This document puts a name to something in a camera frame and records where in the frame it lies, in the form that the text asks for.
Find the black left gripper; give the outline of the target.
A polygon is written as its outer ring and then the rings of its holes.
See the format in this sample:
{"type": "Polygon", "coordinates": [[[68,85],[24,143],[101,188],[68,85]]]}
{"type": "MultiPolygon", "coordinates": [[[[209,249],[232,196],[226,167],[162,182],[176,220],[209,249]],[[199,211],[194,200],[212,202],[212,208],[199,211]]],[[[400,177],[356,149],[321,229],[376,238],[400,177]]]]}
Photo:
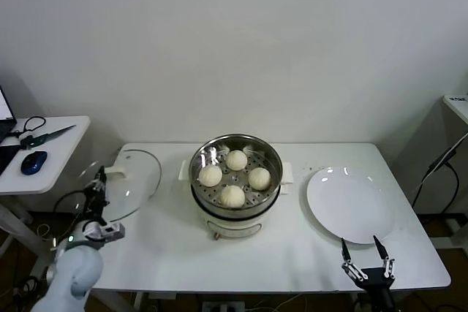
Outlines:
{"type": "Polygon", "coordinates": [[[91,181],[90,191],[86,193],[84,207],[85,221],[95,221],[98,224],[107,223],[103,218],[103,210],[109,204],[105,196],[106,183],[105,167],[101,166],[91,181]]]}

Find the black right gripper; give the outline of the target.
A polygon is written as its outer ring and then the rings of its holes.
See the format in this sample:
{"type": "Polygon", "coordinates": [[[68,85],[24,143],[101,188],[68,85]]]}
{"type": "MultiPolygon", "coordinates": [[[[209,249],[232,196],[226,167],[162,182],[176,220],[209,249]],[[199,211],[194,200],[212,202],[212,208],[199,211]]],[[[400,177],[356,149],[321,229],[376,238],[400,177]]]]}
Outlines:
{"type": "Polygon", "coordinates": [[[397,311],[396,303],[391,296],[390,287],[394,282],[394,259],[391,259],[386,248],[374,235],[374,243],[382,259],[382,267],[360,269],[352,262],[347,244],[341,238],[341,268],[351,278],[356,286],[367,292],[371,301],[371,310],[379,312],[397,311]]]}

